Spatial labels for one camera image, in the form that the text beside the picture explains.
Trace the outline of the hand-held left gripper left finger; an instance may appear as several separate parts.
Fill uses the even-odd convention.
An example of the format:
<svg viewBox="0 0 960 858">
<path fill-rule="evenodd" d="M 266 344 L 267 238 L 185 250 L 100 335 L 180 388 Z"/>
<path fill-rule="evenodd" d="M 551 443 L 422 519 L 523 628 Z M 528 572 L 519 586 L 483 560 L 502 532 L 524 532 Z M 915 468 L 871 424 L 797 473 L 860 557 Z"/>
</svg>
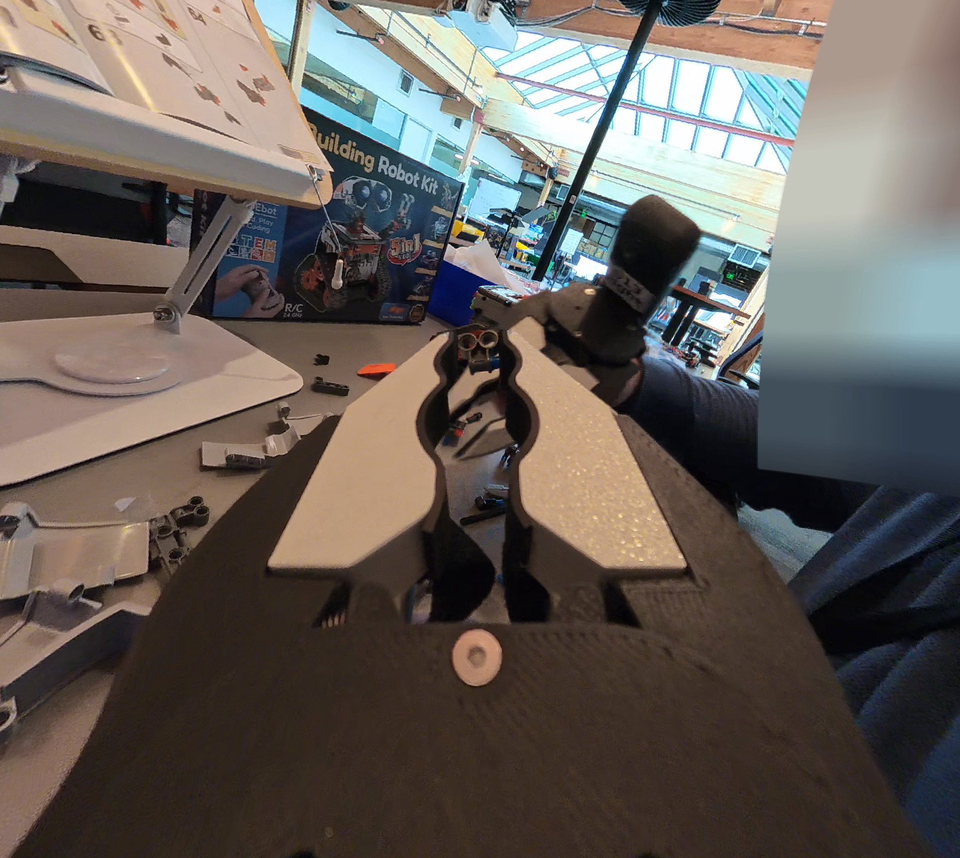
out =
<svg viewBox="0 0 960 858">
<path fill-rule="evenodd" d="M 268 559 L 270 574 L 414 585 L 445 500 L 436 446 L 457 353 L 434 336 L 349 404 Z"/>
</svg>

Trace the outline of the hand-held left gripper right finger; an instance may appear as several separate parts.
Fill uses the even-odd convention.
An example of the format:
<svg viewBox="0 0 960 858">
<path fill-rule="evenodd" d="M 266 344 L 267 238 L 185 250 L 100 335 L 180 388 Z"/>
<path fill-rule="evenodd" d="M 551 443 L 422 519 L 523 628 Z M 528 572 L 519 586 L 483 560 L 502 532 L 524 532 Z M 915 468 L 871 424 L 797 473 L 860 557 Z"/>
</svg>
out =
<svg viewBox="0 0 960 858">
<path fill-rule="evenodd" d="M 688 563 L 591 375 L 546 354 L 524 317 L 503 335 L 506 428 L 518 445 L 510 504 L 526 565 L 542 585 L 683 575 Z"/>
</svg>

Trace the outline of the dark grey double-hole connector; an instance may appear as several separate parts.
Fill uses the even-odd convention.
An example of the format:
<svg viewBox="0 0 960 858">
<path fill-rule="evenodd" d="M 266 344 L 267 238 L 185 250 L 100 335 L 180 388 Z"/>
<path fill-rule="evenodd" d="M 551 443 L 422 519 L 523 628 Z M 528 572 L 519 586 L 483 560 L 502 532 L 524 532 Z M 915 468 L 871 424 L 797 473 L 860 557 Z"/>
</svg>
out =
<svg viewBox="0 0 960 858">
<path fill-rule="evenodd" d="M 458 366 L 469 374 L 495 372 L 500 366 L 500 336 L 490 328 L 468 328 L 458 333 Z"/>
</svg>

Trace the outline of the dark standing desk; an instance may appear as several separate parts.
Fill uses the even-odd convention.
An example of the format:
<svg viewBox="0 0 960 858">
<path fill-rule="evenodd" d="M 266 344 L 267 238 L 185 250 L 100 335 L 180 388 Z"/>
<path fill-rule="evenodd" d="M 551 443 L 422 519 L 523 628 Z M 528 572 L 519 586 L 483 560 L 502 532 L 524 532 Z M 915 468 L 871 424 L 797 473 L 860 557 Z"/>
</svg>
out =
<svg viewBox="0 0 960 858">
<path fill-rule="evenodd" d="M 693 291 L 686 287 L 673 286 L 668 296 L 678 301 L 678 306 L 662 334 L 662 341 L 669 347 L 678 348 L 694 324 L 696 315 L 701 311 L 724 314 L 744 324 L 750 319 L 750 312 L 716 300 L 714 297 Z"/>
</svg>

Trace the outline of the white crumpled paper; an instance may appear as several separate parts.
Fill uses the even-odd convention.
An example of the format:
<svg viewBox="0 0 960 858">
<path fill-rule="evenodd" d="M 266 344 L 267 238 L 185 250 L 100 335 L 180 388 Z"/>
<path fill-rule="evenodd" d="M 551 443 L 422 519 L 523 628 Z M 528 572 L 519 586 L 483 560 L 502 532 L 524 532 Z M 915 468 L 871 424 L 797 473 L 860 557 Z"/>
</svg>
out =
<svg viewBox="0 0 960 858">
<path fill-rule="evenodd" d="M 522 279 L 499 264 L 496 252 L 486 240 L 449 247 L 443 260 L 494 286 L 522 291 Z"/>
</svg>

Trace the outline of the blue tagged storage bin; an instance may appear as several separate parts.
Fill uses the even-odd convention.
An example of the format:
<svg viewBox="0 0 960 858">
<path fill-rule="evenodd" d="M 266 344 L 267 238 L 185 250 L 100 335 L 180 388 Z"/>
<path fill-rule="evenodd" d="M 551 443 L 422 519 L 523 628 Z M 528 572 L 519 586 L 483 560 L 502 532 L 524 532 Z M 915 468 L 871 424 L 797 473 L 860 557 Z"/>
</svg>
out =
<svg viewBox="0 0 960 858">
<path fill-rule="evenodd" d="M 440 262 L 427 311 L 434 318 L 455 327 L 468 324 L 474 315 L 474 296 L 482 288 L 493 285 L 450 261 Z"/>
</svg>

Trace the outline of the white book stand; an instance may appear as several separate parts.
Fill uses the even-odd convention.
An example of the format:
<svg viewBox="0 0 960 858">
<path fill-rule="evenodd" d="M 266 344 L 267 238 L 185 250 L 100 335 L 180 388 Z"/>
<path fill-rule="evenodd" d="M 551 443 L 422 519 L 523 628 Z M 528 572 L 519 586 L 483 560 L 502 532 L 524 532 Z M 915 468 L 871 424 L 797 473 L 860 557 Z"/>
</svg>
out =
<svg viewBox="0 0 960 858">
<path fill-rule="evenodd" d="M 2 486 L 264 403 L 295 376 L 188 311 L 257 202 L 318 205 L 323 168 L 2 57 L 2 204 L 65 160 L 222 192 L 202 245 L 150 312 L 2 323 Z"/>
</svg>

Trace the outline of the dark blue robot kit box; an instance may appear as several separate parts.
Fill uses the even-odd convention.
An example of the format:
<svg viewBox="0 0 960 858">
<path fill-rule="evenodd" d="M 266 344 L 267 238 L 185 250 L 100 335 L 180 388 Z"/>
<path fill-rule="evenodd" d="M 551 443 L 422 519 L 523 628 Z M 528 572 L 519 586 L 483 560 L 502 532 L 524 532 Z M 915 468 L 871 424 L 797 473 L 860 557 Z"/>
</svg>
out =
<svg viewBox="0 0 960 858">
<path fill-rule="evenodd" d="M 420 325 L 463 184 L 306 107 L 330 166 L 318 208 L 258 202 L 198 300 L 220 320 Z"/>
</svg>

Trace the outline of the grey flat panel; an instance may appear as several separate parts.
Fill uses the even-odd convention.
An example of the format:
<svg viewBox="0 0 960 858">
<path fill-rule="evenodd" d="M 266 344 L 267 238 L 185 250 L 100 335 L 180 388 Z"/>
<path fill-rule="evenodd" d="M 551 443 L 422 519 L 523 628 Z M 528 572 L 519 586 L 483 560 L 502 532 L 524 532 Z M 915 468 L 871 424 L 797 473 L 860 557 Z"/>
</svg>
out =
<svg viewBox="0 0 960 858">
<path fill-rule="evenodd" d="M 151 526 L 129 523 L 44 523 L 29 504 L 1 511 L 1 600 L 70 581 L 102 588 L 149 568 Z"/>
</svg>

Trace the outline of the white ceiling unit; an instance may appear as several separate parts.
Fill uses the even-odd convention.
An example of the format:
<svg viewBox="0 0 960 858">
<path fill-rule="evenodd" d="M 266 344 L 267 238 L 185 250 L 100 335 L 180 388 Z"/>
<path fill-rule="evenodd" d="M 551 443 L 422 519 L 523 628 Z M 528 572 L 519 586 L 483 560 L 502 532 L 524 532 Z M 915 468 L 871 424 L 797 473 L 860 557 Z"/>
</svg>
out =
<svg viewBox="0 0 960 858">
<path fill-rule="evenodd" d="M 518 46 L 515 0 L 447 0 L 443 16 L 478 49 Z"/>
</svg>

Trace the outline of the person's blue sweater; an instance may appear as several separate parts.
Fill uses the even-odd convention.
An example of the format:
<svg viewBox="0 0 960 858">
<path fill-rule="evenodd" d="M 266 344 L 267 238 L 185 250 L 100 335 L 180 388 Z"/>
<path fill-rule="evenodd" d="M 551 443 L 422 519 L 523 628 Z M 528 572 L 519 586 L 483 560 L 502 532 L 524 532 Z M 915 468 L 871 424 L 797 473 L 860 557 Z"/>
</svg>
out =
<svg viewBox="0 0 960 858">
<path fill-rule="evenodd" d="M 742 504 L 829 538 L 788 583 L 897 801 L 959 854 L 959 499 L 760 474 Z"/>
</svg>

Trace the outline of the grey ringed curved panel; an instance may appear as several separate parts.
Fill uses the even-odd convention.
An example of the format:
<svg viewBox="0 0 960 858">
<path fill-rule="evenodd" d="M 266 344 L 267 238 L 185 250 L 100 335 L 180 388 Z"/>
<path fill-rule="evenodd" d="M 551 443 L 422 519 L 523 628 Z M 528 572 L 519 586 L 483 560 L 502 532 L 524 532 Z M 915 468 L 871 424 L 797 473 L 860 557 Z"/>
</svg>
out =
<svg viewBox="0 0 960 858">
<path fill-rule="evenodd" d="M 1 640 L 2 740 L 65 684 L 125 652 L 151 609 L 128 600 L 92 600 L 82 582 L 69 578 L 30 592 Z"/>
</svg>

